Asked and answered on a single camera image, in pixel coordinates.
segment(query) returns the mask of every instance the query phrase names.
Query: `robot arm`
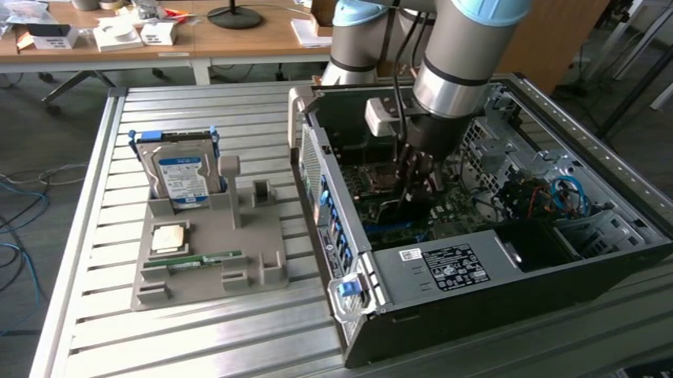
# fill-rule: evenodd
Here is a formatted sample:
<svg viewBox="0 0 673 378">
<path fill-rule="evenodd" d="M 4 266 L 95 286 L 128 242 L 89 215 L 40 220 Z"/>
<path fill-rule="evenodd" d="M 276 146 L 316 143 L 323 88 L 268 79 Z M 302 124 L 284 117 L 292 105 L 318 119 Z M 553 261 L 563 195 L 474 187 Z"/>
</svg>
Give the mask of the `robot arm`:
<svg viewBox="0 0 673 378">
<path fill-rule="evenodd" d="M 395 5 L 388 0 L 376 2 Z M 390 98 L 375 98 L 368 100 L 366 117 L 375 135 L 386 120 L 398 125 L 396 130 L 391 129 L 398 136 L 399 204 L 412 207 L 432 190 L 434 166 L 442 164 L 459 146 L 487 81 L 518 21 L 530 10 L 531 0 L 402 0 L 396 3 L 407 9 L 398 9 L 392 15 L 382 5 L 339 1 L 323 84 L 372 83 L 378 61 L 392 60 L 410 30 L 422 32 L 422 28 L 411 28 L 418 18 L 408 9 L 435 11 L 430 36 L 423 41 L 420 35 L 419 42 L 426 47 L 412 98 L 404 99 L 402 113 L 406 115 L 400 120 L 398 106 L 391 106 Z M 406 46 L 403 62 L 412 59 L 410 50 Z"/>
</svg>

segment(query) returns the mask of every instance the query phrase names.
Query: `motherboard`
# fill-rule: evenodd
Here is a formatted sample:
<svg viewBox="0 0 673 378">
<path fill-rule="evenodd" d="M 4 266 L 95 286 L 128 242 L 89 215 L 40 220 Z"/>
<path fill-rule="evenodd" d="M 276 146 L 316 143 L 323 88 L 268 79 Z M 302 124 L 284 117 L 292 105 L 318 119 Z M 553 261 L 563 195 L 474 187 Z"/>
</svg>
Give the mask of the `motherboard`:
<svg viewBox="0 0 673 378">
<path fill-rule="evenodd" d="M 342 166 L 355 210 L 372 250 L 383 250 L 475 232 L 491 220 L 482 215 L 468 190 L 452 170 L 436 172 L 438 190 L 431 194 L 428 215 L 415 220 L 391 221 L 399 197 L 394 193 L 395 164 L 379 162 Z"/>
</svg>

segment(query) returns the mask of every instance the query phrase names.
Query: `hard drive label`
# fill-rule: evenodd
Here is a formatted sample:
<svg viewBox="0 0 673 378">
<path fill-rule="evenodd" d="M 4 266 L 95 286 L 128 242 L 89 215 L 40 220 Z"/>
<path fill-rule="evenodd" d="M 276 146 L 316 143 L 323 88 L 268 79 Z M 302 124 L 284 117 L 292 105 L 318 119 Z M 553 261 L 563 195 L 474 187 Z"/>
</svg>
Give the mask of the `hard drive label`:
<svg viewBox="0 0 673 378">
<path fill-rule="evenodd" d="M 168 197 L 173 201 L 191 204 L 205 200 L 208 187 L 205 178 L 199 174 L 203 166 L 199 157 L 160 159 L 159 166 Z"/>
</svg>

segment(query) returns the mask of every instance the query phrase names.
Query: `lamp base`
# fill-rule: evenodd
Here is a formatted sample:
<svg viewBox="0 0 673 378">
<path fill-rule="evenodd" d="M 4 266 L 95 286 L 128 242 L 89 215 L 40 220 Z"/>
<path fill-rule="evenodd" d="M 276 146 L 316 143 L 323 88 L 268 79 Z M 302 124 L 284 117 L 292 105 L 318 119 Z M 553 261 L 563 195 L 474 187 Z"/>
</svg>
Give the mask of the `lamp base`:
<svg viewBox="0 0 673 378">
<path fill-rule="evenodd" d="M 259 25 L 262 20 L 259 13 L 239 6 L 235 7 L 235 13 L 231 12 L 228 6 L 215 8 L 208 12 L 208 21 L 224 29 L 250 29 Z"/>
</svg>

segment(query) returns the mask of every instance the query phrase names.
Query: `aluminum table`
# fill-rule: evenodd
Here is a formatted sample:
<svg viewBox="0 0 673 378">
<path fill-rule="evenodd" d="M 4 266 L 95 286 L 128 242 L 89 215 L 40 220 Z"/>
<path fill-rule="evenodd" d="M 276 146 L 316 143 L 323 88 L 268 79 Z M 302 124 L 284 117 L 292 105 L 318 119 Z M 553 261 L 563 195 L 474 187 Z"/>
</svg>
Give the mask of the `aluminum table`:
<svg viewBox="0 0 673 378">
<path fill-rule="evenodd" d="M 111 90 L 31 377 L 581 376 L 673 354 L 666 260 L 591 303 L 344 369 L 290 171 L 287 94 L 307 83 Z M 278 188 L 290 286 L 135 313 L 148 189 L 127 133 L 211 125 L 240 156 L 239 184 Z"/>
</svg>

